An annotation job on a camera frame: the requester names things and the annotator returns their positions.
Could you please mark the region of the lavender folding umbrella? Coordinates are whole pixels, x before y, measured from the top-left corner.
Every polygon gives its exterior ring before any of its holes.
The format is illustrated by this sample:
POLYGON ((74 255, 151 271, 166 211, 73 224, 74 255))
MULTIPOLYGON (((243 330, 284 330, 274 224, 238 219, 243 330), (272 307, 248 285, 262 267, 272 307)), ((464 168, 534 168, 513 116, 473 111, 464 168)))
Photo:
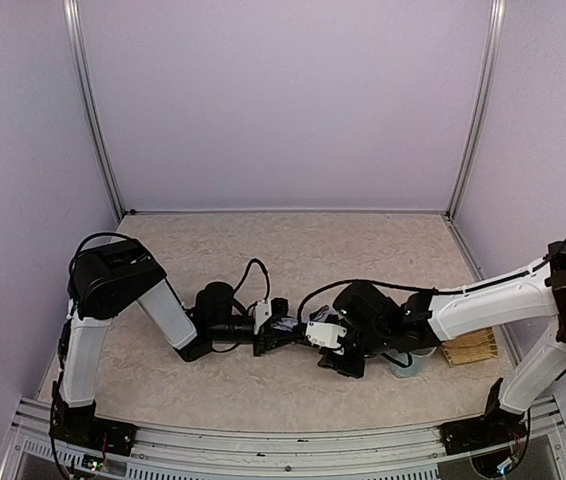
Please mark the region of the lavender folding umbrella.
POLYGON ((298 321, 296 317, 292 317, 289 314, 273 316, 271 326, 275 331, 292 333, 299 324, 309 322, 324 323, 332 316, 337 317, 336 311, 332 307, 324 305, 318 310, 304 315, 301 321, 298 321))

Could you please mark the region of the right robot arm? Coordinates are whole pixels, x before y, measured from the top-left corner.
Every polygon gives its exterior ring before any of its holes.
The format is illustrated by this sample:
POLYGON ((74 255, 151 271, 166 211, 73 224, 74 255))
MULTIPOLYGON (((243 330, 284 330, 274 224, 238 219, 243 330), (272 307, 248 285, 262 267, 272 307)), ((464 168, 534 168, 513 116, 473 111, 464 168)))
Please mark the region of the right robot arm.
POLYGON ((324 350, 322 363, 360 378, 365 359, 390 350, 414 353, 484 328, 525 319, 549 323, 516 369, 491 387, 483 414, 441 425, 447 454, 522 437, 525 412, 566 371, 566 243, 554 242, 530 265, 454 290, 411 288, 397 304, 376 281, 345 280, 333 302, 338 323, 310 321, 307 341, 324 350))

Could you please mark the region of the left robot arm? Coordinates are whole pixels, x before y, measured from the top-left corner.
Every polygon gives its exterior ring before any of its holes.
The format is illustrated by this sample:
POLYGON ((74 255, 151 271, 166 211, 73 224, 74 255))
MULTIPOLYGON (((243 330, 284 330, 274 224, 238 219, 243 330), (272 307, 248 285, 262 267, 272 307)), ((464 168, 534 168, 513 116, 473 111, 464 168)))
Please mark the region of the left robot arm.
POLYGON ((133 304, 154 322, 185 362, 215 352, 215 343, 249 344, 256 356, 299 341, 302 323, 288 303, 265 297, 246 307, 237 288, 211 282, 184 307, 167 273, 138 240, 117 235, 90 248, 81 243, 68 267, 68 313, 58 343, 60 373, 52 389, 49 435, 103 455, 130 454, 137 428, 95 414, 96 374, 113 320, 133 304))

